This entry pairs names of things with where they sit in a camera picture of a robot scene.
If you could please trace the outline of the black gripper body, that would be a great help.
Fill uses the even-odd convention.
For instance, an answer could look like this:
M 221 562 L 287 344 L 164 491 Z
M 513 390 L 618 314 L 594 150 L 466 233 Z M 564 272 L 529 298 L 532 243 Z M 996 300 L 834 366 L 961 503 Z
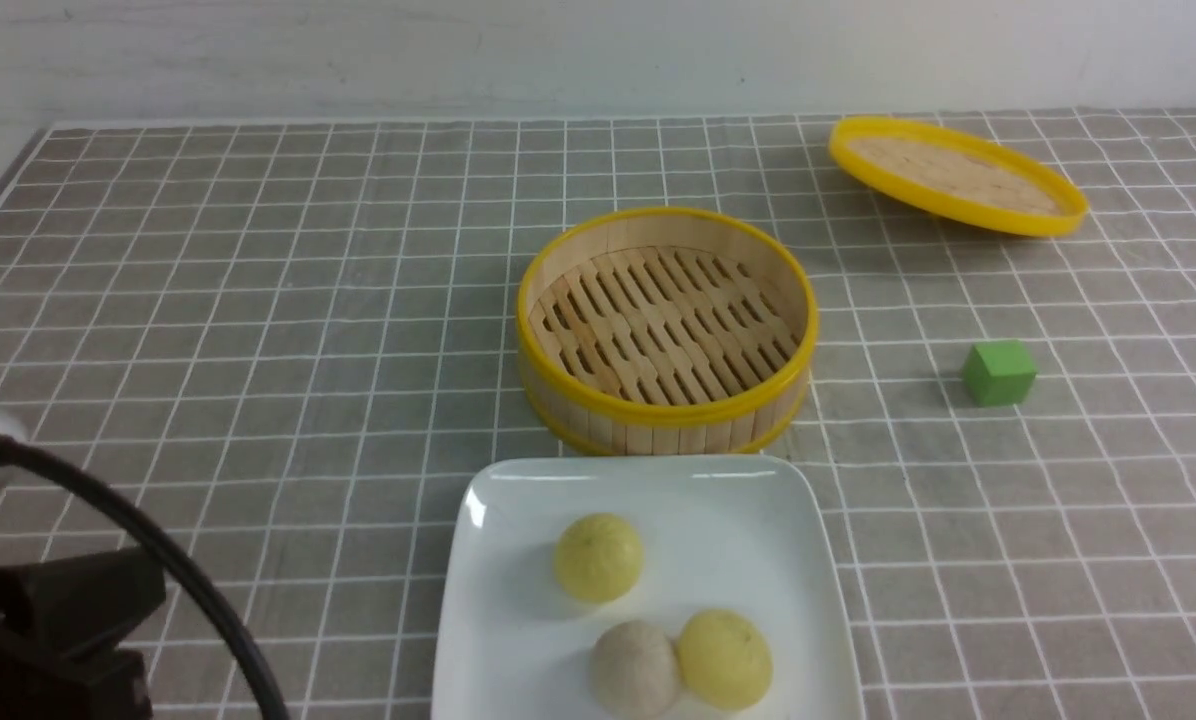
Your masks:
M 0 719 L 150 719 L 132 631 L 167 598 L 140 548 L 0 566 Z

